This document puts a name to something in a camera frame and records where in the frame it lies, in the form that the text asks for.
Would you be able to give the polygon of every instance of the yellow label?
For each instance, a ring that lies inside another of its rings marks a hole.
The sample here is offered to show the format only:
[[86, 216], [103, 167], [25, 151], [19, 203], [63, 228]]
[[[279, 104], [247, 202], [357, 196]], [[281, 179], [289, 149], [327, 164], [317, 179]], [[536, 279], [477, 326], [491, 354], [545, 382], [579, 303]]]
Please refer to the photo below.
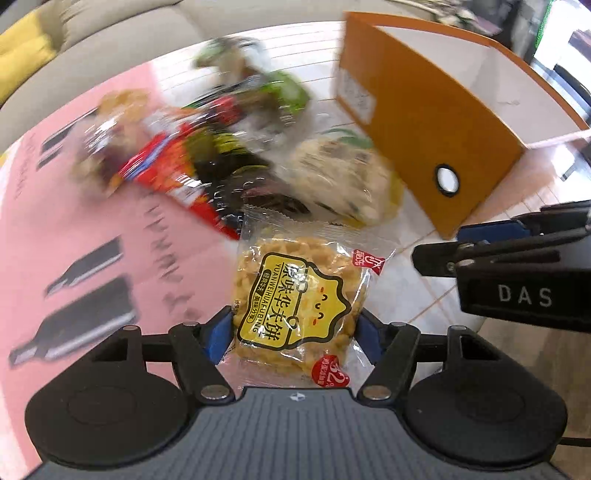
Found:
[[351, 311], [340, 277], [324, 275], [300, 257], [269, 253], [251, 288], [238, 340], [271, 350], [328, 342]]

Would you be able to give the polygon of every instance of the beige sofa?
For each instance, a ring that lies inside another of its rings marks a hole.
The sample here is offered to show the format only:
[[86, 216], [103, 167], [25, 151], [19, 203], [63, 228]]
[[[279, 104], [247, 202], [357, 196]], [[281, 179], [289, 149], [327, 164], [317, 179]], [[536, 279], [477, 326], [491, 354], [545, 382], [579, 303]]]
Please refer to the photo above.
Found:
[[0, 108], [0, 152], [76, 96], [145, 61], [220, 35], [339, 20], [349, 10], [430, 18], [387, 0], [50, 0], [39, 12], [59, 55]]

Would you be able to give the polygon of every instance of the metal screw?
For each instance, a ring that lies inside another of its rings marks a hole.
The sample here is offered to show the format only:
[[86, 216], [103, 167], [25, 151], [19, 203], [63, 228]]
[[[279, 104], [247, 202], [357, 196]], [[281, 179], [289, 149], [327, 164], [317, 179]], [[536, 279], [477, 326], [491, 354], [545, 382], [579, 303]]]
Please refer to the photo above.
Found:
[[363, 396], [369, 400], [387, 400], [392, 396], [392, 392], [383, 385], [368, 385], [363, 389]]
[[208, 400], [223, 400], [230, 394], [225, 385], [206, 385], [201, 389], [201, 396]]
[[467, 258], [465, 260], [460, 260], [456, 265], [458, 267], [469, 267], [472, 264], [475, 264], [476, 261], [471, 259], [471, 258]]

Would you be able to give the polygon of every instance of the yellow snack package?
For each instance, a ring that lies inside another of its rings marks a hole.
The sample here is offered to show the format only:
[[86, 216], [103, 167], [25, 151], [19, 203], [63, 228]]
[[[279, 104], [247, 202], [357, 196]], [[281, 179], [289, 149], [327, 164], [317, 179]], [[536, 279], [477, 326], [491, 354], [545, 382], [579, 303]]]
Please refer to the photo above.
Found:
[[303, 371], [321, 387], [347, 386], [341, 365], [357, 316], [368, 285], [394, 253], [393, 242], [379, 243], [363, 231], [247, 209], [235, 352], [285, 375]]

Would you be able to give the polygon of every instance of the plastic wrapper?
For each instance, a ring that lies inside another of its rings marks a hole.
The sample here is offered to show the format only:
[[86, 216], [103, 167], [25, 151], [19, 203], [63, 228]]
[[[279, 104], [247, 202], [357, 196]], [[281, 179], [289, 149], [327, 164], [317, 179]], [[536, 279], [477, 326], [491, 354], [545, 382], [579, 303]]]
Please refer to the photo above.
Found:
[[121, 184], [119, 170], [154, 134], [194, 111], [150, 106], [147, 92], [122, 90], [107, 94], [93, 119], [80, 121], [67, 137], [74, 156], [72, 174], [92, 196], [109, 196]]
[[247, 209], [238, 254], [235, 352], [321, 387], [345, 387], [346, 351], [393, 244], [321, 222]]
[[256, 39], [216, 38], [194, 62], [197, 67], [217, 67], [223, 85], [191, 106], [225, 102], [223, 108], [236, 115], [229, 116], [232, 122], [223, 122], [223, 126], [255, 153], [281, 145], [287, 129], [309, 104], [308, 91], [289, 73], [274, 70]]
[[393, 217], [404, 187], [371, 140], [333, 128], [303, 141], [285, 163], [285, 179], [304, 203], [314, 203], [353, 226]]
[[272, 70], [261, 43], [248, 37], [219, 37], [207, 42], [194, 59], [196, 67], [216, 67], [225, 86], [233, 86], [254, 74]]
[[165, 193], [237, 239], [242, 207], [307, 214], [268, 163], [224, 129], [237, 107], [219, 99], [201, 109], [149, 108], [144, 92], [107, 95], [95, 122], [70, 136], [73, 172], [87, 192], [111, 194], [125, 181]]
[[210, 184], [207, 195], [220, 221], [240, 232], [245, 205], [281, 212], [294, 219], [309, 219], [310, 211], [297, 200], [289, 185], [268, 167], [240, 168], [228, 178]]
[[[235, 342], [230, 345], [217, 368], [237, 396], [244, 387], [322, 388], [303, 370], [294, 369], [285, 374], [281, 369], [245, 359], [236, 353], [235, 345]], [[355, 395], [374, 366], [359, 344], [352, 340], [347, 348], [345, 363], [339, 365], [339, 368], [349, 377], [347, 387]]]

